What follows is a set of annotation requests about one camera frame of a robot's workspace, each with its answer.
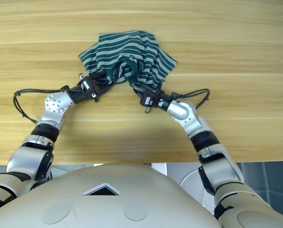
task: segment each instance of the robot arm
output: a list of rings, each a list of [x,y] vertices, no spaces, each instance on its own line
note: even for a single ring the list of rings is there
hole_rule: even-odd
[[[191,102],[174,100],[162,90],[140,85],[141,105],[157,107],[179,122],[202,164],[199,174],[215,197],[215,217],[224,228],[283,228],[283,215],[274,211],[249,186],[227,149]]]
[[[26,194],[31,189],[51,179],[53,149],[64,123],[67,110],[82,101],[93,99],[108,88],[96,92],[96,76],[79,75],[79,83],[60,92],[52,93],[45,99],[45,112],[34,130],[12,154],[7,172],[0,173],[0,207]]]

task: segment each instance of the green and white striped fabric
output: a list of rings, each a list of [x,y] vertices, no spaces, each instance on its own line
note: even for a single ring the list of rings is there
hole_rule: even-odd
[[[101,33],[99,42],[79,55],[88,74],[107,72],[97,82],[110,86],[128,81],[159,86],[177,62],[158,45],[147,31]]]

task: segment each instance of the black cable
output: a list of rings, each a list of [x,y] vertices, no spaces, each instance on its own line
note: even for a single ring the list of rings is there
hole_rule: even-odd
[[[29,119],[30,121],[32,121],[34,124],[36,124],[38,121],[36,121],[35,119],[30,118],[22,109],[21,105],[19,104],[18,101],[18,96],[21,96],[21,94],[25,94],[25,93],[43,93],[43,94],[51,94],[51,93],[57,93],[60,92],[61,90],[57,89],[57,90],[50,90],[50,89],[21,89],[18,90],[17,92],[15,92],[13,94],[13,105],[14,107],[17,109],[17,111],[25,118]]]
[[[194,96],[198,96],[201,94],[206,93],[206,95],[204,96],[204,98],[201,100],[200,103],[198,103],[198,105],[196,106],[196,109],[198,109],[200,106],[202,106],[207,100],[209,100],[209,96],[210,96],[210,89],[199,89],[199,90],[195,90],[193,92],[187,93],[187,94],[176,94],[176,95],[172,95],[172,99],[170,100],[176,100],[176,99],[185,99],[185,98],[190,98],[190,97],[194,97]]]

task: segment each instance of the wood grain surface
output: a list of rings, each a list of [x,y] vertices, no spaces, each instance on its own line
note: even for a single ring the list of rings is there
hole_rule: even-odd
[[[0,164],[34,127],[13,93],[75,85],[78,54],[99,33],[135,29],[178,61],[167,92],[211,89],[199,113],[237,162],[283,160],[283,0],[0,0]],[[39,118],[44,98],[20,102]],[[181,126],[145,114],[128,83],[70,110],[54,154],[55,164],[197,161]]]

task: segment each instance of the vent grille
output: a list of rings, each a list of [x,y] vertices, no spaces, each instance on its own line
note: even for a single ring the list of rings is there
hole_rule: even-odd
[[[100,184],[86,192],[85,196],[119,196],[120,192],[107,183]]]
[[[89,196],[116,196],[116,194],[112,192],[110,189],[105,187],[89,194]]]

